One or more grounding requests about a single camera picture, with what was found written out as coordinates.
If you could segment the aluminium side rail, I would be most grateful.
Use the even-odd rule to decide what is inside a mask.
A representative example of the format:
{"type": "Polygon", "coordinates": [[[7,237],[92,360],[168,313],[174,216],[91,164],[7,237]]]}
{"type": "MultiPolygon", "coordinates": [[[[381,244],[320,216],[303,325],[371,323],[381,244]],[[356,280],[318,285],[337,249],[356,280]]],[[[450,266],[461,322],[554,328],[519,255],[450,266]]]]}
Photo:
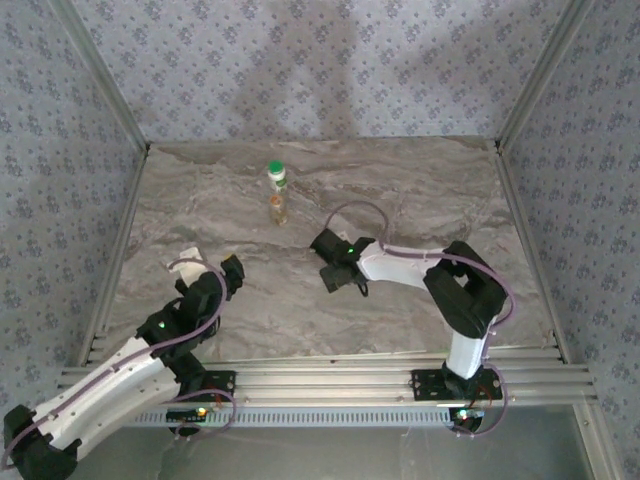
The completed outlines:
{"type": "Polygon", "coordinates": [[[492,144],[496,152],[496,168],[506,196],[507,203],[511,209],[515,221],[520,242],[528,261],[532,277],[536,283],[541,302],[548,320],[551,323],[552,337],[556,348],[559,350],[559,358],[566,364],[574,362],[569,345],[564,336],[560,317],[552,298],[551,288],[547,281],[544,268],[536,248],[535,239],[529,225],[523,201],[515,183],[509,160],[506,158],[503,148],[498,140],[492,144]]]}
{"type": "Polygon", "coordinates": [[[149,149],[150,146],[147,145],[141,153],[134,172],[124,212],[121,216],[117,235],[111,249],[106,275],[98,291],[96,304],[91,313],[79,354],[74,362],[74,364],[79,367],[84,367],[89,363],[94,340],[107,330],[107,323],[110,318],[118,280],[124,263],[125,250],[135,218],[140,183],[149,155],[149,149]]]}

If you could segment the aluminium frame post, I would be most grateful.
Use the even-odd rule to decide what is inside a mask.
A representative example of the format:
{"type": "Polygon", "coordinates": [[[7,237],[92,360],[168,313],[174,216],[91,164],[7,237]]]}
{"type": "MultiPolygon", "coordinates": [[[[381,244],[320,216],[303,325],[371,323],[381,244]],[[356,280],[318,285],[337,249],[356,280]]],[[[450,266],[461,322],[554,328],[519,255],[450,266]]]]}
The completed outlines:
{"type": "Polygon", "coordinates": [[[47,0],[124,133],[141,152],[148,142],[72,0],[47,0]]]}
{"type": "Polygon", "coordinates": [[[567,0],[495,139],[496,150],[500,155],[511,148],[522,131],[594,3],[595,0],[567,0]]]}

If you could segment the aluminium mounting rail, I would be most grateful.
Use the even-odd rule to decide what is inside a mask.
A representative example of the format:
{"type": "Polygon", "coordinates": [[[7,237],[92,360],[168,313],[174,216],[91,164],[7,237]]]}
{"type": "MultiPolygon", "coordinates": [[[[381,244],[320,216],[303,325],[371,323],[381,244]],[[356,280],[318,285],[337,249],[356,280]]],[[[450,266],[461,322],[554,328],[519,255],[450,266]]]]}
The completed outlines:
{"type": "MultiPolygon", "coordinates": [[[[204,363],[236,372],[234,396],[248,407],[396,406],[414,402],[411,372],[437,369],[441,354],[386,354],[275,358],[204,363]]],[[[556,348],[492,347],[489,363],[504,379],[515,406],[593,403],[589,369],[567,364],[556,348]]]]}

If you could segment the left circuit board with LED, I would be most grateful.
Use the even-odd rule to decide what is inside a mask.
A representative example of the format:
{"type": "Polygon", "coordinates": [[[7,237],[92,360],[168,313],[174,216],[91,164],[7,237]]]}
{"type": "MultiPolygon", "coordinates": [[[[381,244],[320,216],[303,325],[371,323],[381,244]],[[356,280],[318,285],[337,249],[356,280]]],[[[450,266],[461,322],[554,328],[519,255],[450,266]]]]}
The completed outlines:
{"type": "Polygon", "coordinates": [[[199,423],[207,420],[208,409],[204,407],[190,409],[168,410],[165,415],[167,422],[199,423]]]}

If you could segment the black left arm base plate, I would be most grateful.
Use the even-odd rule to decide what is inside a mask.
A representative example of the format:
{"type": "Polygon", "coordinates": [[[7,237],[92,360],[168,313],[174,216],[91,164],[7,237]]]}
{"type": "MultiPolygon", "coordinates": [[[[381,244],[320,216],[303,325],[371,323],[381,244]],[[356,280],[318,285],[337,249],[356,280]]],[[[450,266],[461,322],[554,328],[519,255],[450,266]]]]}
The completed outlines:
{"type": "Polygon", "coordinates": [[[236,372],[233,370],[207,370],[198,387],[199,401],[229,403],[234,396],[236,372]]]}

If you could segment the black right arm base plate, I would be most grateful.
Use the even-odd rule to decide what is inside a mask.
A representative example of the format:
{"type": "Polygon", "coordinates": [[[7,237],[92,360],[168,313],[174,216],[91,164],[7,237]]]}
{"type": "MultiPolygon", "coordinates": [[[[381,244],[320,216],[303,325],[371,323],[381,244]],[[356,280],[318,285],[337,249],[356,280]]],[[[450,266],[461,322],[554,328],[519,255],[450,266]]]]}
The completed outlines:
{"type": "Polygon", "coordinates": [[[502,400],[504,397],[497,372],[483,367],[470,379],[443,368],[412,370],[408,385],[415,401],[502,400]]]}

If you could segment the grey metal shelf panel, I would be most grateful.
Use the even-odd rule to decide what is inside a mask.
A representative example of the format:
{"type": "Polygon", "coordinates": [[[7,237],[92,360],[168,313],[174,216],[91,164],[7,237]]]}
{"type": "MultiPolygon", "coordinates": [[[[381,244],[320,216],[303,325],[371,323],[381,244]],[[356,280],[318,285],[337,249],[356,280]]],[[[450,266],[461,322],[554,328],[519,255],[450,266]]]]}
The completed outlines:
{"type": "Polygon", "coordinates": [[[178,441],[124,429],[71,480],[595,480],[571,437],[475,439],[441,429],[237,429],[178,441]]]}

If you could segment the white pill bottle green cap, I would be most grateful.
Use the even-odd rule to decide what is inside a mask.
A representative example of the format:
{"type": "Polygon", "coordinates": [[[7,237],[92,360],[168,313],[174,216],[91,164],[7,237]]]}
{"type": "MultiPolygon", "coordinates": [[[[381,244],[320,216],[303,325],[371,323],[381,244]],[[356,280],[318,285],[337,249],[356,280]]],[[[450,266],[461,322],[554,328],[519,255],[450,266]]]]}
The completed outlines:
{"type": "Polygon", "coordinates": [[[276,194],[283,194],[287,188],[287,171],[279,160],[272,160],[268,164],[268,179],[272,190],[276,194]]]}

